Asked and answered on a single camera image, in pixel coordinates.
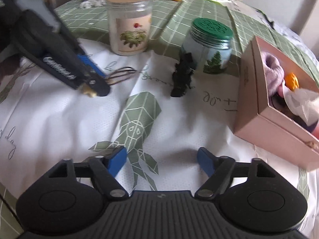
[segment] red flower illustration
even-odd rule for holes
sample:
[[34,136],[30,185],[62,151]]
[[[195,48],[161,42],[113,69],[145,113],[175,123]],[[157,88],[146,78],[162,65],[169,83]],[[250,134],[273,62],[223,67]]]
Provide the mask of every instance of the red flower illustration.
[[134,23],[133,27],[134,27],[134,28],[138,28],[138,27],[142,27],[142,25],[139,24],[139,23]]

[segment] black round object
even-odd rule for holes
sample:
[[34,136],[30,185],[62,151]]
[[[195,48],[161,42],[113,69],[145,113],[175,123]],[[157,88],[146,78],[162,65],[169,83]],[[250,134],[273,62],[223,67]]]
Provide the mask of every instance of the black round object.
[[227,219],[246,230],[281,233],[299,226],[307,201],[284,179],[256,177],[229,188],[220,207]]
[[60,235],[82,230],[102,214],[102,195],[75,176],[42,176],[17,201],[17,216],[24,230]]

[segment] glass jar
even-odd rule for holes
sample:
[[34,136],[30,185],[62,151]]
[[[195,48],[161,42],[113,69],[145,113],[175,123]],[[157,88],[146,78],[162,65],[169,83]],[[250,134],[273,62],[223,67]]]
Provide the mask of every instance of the glass jar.
[[110,45],[114,53],[132,56],[147,49],[152,0],[107,0]]
[[232,30],[211,19],[197,18],[181,46],[180,53],[191,53],[192,68],[204,73],[222,73],[232,53]]

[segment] purple scrunchie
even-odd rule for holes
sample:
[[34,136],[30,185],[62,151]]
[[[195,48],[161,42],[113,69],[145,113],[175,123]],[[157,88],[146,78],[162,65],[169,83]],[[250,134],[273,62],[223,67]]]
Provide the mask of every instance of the purple scrunchie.
[[285,72],[280,66],[278,59],[272,54],[262,52],[261,58],[266,75],[268,96],[271,97],[276,93],[278,86],[281,85]]

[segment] silver bolt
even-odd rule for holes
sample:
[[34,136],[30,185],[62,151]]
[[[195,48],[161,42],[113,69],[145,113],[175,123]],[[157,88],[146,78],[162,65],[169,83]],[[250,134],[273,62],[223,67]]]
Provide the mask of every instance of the silver bolt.
[[197,194],[198,194],[198,196],[201,196],[203,198],[209,198],[214,193],[211,190],[203,189],[203,190],[200,190]]
[[125,196],[125,191],[124,190],[121,190],[121,189],[116,189],[116,190],[112,190],[110,192],[110,195],[114,198],[121,198],[121,197],[124,197]]

